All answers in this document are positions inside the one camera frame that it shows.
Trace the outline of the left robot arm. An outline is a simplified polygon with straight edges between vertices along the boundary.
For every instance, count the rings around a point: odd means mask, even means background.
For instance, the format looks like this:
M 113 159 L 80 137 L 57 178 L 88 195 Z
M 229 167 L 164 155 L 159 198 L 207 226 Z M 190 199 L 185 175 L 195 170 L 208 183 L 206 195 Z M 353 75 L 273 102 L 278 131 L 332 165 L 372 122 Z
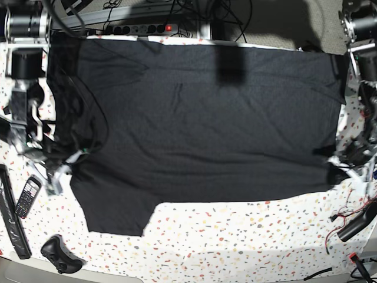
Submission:
M 339 19 L 365 122 L 360 134 L 329 161 L 348 177 L 368 182 L 376 165 L 376 1 L 343 1 Z

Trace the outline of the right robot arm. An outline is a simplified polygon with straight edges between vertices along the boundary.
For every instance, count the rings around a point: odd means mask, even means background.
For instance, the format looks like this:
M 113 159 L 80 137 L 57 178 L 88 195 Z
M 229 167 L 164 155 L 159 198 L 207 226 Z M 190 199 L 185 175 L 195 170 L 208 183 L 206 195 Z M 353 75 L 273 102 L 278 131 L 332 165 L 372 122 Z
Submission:
M 51 46 L 52 24 L 76 38 L 84 36 L 85 24 L 71 7 L 80 23 L 80 30 L 73 31 L 57 15 L 52 1 L 1 1 L 1 9 L 5 12 L 5 76 L 14 82 L 6 107 L 11 118 L 1 119 L 1 141 L 14 146 L 19 155 L 29 158 L 31 165 L 43 165 L 47 171 L 44 182 L 56 185 L 84 152 L 59 151 L 45 135 L 45 123 L 38 110 L 44 101 L 39 79 L 46 77 L 42 56 Z

